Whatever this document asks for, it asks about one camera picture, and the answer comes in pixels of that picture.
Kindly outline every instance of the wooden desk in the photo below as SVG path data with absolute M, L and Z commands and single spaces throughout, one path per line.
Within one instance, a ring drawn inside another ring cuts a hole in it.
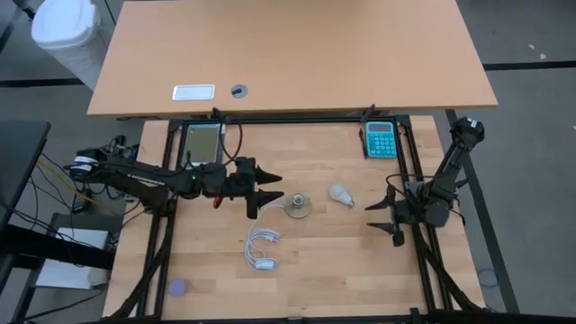
M 436 125 L 432 117 L 411 119 L 423 172 L 433 174 L 443 156 Z M 227 130 L 228 148 L 237 144 L 236 131 Z M 253 221 L 245 216 L 243 200 L 225 201 L 218 210 L 212 200 L 179 200 L 168 281 L 185 279 L 189 291 L 166 297 L 163 318 L 390 315 L 407 313 L 410 307 L 424 311 L 410 231 L 405 231 L 403 247 L 393 247 L 390 236 L 365 225 L 389 219 L 389 211 L 364 207 L 383 198 L 383 179 L 399 172 L 398 161 L 364 160 L 357 132 L 355 123 L 244 126 L 240 155 L 255 157 L 264 170 L 283 176 L 282 182 L 265 188 L 306 193 L 313 213 L 303 220 L 275 208 L 264 214 L 257 226 L 278 230 L 281 239 L 265 247 L 280 261 L 279 269 L 262 274 L 244 259 Z M 167 121 L 148 121 L 139 159 L 160 165 L 166 134 Z M 329 198 L 328 187 L 338 182 L 349 188 L 355 208 Z M 122 230 L 104 315 L 114 312 L 139 280 L 150 223 L 150 217 L 141 216 Z M 482 304 L 459 217 L 438 230 L 438 240 L 447 271 L 471 300 Z M 152 290 L 149 305 L 154 296 Z
M 175 102 L 174 86 L 215 85 Z M 230 89 L 245 85 L 247 96 Z M 124 2 L 91 115 L 495 107 L 454 0 Z

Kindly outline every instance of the small purple object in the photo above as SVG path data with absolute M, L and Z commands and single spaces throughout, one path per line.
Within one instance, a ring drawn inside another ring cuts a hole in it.
M 172 296 L 182 296 L 186 293 L 186 282 L 182 279 L 175 279 L 168 286 L 168 293 Z

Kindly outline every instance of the yellow cable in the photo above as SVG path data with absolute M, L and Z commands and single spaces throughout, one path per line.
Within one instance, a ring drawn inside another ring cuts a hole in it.
M 86 200 L 86 201 L 89 201 L 90 203 L 95 204 L 96 206 L 99 206 L 99 207 L 107 210 L 108 212 L 111 212 L 112 214 L 114 214 L 114 215 L 116 215 L 116 216 L 121 216 L 118 212 L 114 211 L 112 208 L 110 208 L 110 207 L 108 207 L 108 206 L 106 206 L 106 205 L 104 205 L 104 204 L 102 204 L 102 203 L 100 203 L 100 202 L 97 202 L 96 200 L 94 200 L 94 199 L 92 199 L 92 198 L 90 198 L 90 197 L 88 197 L 88 196 L 86 196 L 86 195 L 84 195 L 84 194 L 79 193 L 78 190 L 76 190 L 76 188 L 73 188 L 70 184 L 68 184 L 68 183 L 66 182 L 66 180 L 64 180 L 64 178 L 63 178 L 62 176 L 60 176 L 60 175 L 58 174 L 58 172 L 56 172 L 56 170 L 54 170 L 52 167 L 48 166 L 47 164 L 45 164 L 44 162 L 42 162 L 42 161 L 40 161 L 40 160 L 38 160 L 37 163 L 38 163 L 41 167 L 44 167 L 44 168 L 46 168 L 48 171 L 50 171 L 50 172 L 51 172 L 62 184 L 64 184 L 64 185 L 66 186 L 66 188 L 68 188 L 68 190 L 70 190 L 72 193 L 76 194 L 76 195 L 79 196 L 79 197 L 82 197 L 82 199 L 84 199 L 84 200 Z

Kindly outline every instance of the round hole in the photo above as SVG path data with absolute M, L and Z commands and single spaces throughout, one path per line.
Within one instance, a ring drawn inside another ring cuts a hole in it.
M 245 85 L 234 85 L 230 89 L 230 93 L 234 98 L 244 98 L 248 94 L 248 88 Z

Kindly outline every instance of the calculator display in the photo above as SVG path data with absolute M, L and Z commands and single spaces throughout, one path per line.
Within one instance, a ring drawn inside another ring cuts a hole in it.
M 369 131 L 391 131 L 392 126 L 389 124 L 369 124 Z

